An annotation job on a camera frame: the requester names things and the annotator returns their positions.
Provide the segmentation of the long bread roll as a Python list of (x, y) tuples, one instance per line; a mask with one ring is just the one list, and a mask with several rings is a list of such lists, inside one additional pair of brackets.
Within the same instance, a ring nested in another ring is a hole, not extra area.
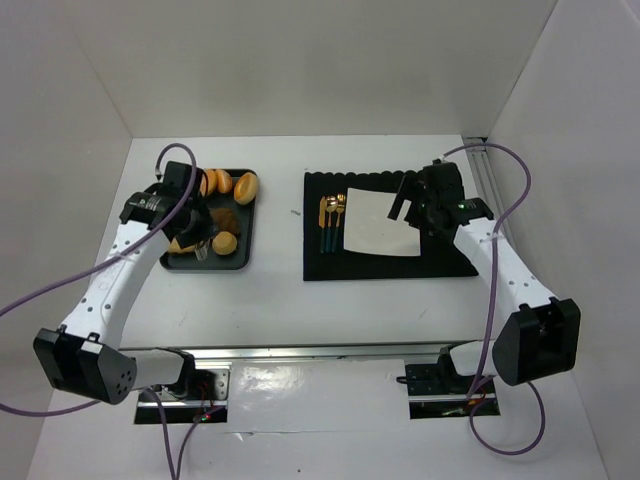
[(181, 247), (176, 239), (173, 239), (168, 247), (167, 252), (169, 254), (188, 254), (195, 251), (195, 246)]

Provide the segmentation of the steel tongs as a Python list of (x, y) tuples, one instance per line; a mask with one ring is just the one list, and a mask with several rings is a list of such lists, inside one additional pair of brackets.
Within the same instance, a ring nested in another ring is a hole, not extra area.
[(208, 239), (198, 242), (194, 246), (194, 254), (198, 261), (204, 261), (207, 259), (210, 249), (210, 241)]

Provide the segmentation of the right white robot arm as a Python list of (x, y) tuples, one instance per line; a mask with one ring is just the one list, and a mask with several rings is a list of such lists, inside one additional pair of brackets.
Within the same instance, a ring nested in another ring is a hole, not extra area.
[(510, 386), (571, 370), (576, 362), (581, 311), (560, 300), (529, 270), (499, 233), (492, 211), (467, 198), (458, 167), (436, 161), (403, 176), (389, 219), (455, 248), (490, 289), (489, 311), (500, 325), (497, 338), (450, 346), (447, 365), (461, 377), (497, 376)]

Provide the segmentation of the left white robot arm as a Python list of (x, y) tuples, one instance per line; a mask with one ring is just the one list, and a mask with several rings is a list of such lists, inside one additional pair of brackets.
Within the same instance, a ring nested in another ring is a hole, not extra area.
[(120, 345), (130, 310), (171, 241), (193, 246), (212, 228), (197, 189), (184, 193), (157, 183), (133, 194), (120, 214), (106, 268), (57, 329), (41, 329), (34, 339), (51, 386), (112, 405), (147, 387), (186, 397), (196, 375), (192, 355), (169, 347), (123, 351)]

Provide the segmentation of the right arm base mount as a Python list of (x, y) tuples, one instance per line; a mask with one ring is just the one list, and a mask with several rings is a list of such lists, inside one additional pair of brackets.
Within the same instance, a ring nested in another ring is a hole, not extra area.
[(468, 399), (472, 380), (473, 375), (456, 372), (449, 347), (441, 348), (434, 362), (406, 364), (405, 373), (396, 378), (406, 387), (412, 420), (468, 417), (477, 406), (479, 416), (499, 416), (494, 383), (481, 386)]

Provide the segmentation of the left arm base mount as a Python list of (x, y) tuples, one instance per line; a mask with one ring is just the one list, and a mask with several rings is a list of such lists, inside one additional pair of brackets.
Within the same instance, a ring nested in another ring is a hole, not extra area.
[(168, 425), (187, 425), (196, 419), (223, 424), (228, 420), (230, 380), (230, 363), (200, 362), (185, 394), (178, 395), (167, 386), (153, 386), (151, 391), (162, 404)]

